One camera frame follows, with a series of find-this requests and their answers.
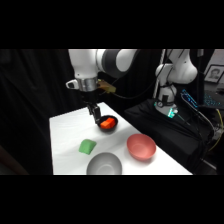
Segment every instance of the green block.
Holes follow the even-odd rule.
[[[96,142],[86,139],[81,143],[79,152],[90,155],[96,145]]]

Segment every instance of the white tabletop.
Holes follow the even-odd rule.
[[[159,147],[151,161],[135,160],[129,154],[126,143],[131,135],[139,131],[105,103],[99,106],[102,115],[113,115],[119,120],[116,131],[111,135],[100,131],[87,108],[50,119],[55,175],[86,175],[91,159],[102,152],[113,153],[120,159],[123,175],[191,175]],[[80,144],[85,139],[97,142],[91,155],[79,152]]]

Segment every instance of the black background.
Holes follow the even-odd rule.
[[[117,94],[132,97],[143,92],[155,78],[161,52],[142,49],[130,73],[116,83]],[[192,49],[191,59],[197,66],[197,49]],[[102,73],[99,78],[114,81]],[[30,174],[53,174],[49,118],[85,106],[79,93],[65,86],[72,79],[66,49],[0,49],[0,144]],[[125,109],[151,98],[153,90],[135,100],[104,94],[99,102],[123,116]]]

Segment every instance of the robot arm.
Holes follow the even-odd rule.
[[[126,75],[137,56],[138,49],[69,49],[75,80],[66,85],[69,89],[80,90],[95,122],[101,118],[97,106],[98,72],[102,71],[113,78]]]
[[[98,72],[105,72],[117,79],[123,77],[139,51],[140,49],[69,49],[76,79],[68,82],[67,87],[80,90],[96,123],[101,118],[100,108],[97,106]],[[178,112],[174,104],[176,88],[172,83],[189,84],[197,76],[197,69],[191,63],[189,52],[189,49],[173,49],[172,52],[168,49],[167,55],[173,64],[161,65],[156,71],[156,75],[160,73],[160,94],[156,109],[171,118]]]
[[[156,70],[156,75],[159,74],[164,66],[160,76],[160,93],[156,103],[156,109],[173,118],[178,109],[174,104],[177,93],[173,83],[189,84],[197,77],[197,69],[191,63],[190,49],[168,49],[167,56],[172,61],[172,64],[160,65]]]

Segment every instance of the orange bowl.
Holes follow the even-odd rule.
[[[127,141],[129,153],[137,160],[146,161],[156,153],[156,143],[148,136],[135,134]]]

